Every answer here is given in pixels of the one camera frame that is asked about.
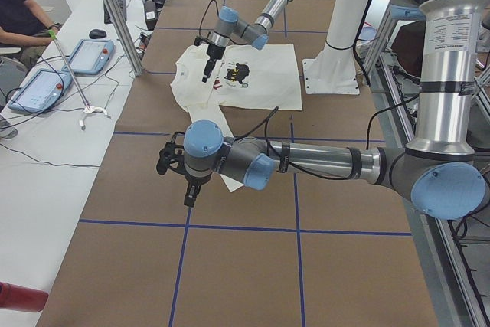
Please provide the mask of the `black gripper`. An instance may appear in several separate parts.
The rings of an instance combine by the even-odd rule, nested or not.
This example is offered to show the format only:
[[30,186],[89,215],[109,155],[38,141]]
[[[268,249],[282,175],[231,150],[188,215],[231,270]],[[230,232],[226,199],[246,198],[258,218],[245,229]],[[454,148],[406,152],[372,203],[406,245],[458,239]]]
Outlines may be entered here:
[[224,47],[210,43],[207,47],[207,55],[209,56],[210,59],[207,61],[204,68],[203,77],[202,77],[203,83],[206,83],[208,78],[211,76],[216,66],[217,60],[221,60],[223,58]]
[[198,195],[200,194],[201,186],[210,181],[210,176],[195,177],[193,175],[187,175],[185,178],[188,182],[188,186],[185,193],[184,205],[187,207],[194,207]]

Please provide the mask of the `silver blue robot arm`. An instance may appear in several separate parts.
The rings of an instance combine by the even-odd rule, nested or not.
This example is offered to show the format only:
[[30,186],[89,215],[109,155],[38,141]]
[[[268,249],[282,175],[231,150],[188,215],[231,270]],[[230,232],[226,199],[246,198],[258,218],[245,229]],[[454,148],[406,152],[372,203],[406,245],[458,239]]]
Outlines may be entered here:
[[263,49],[269,40],[269,31],[284,8],[293,0],[270,0],[262,13],[254,23],[248,23],[241,19],[238,12],[224,6],[218,13],[218,20],[209,38],[197,38],[196,42],[208,44],[207,56],[209,57],[202,77],[205,83],[210,78],[216,63],[224,56],[224,52],[230,41],[231,35],[235,34],[247,44]]
[[415,136],[403,149],[340,149],[231,138],[208,120],[192,123],[179,166],[188,186],[184,203],[193,206],[213,173],[256,190],[274,172],[303,172],[317,178],[363,179],[390,188],[420,212],[455,220],[483,201],[487,185],[474,167],[466,141],[475,90],[476,43],[489,0],[391,0],[415,8],[426,19],[419,109]]

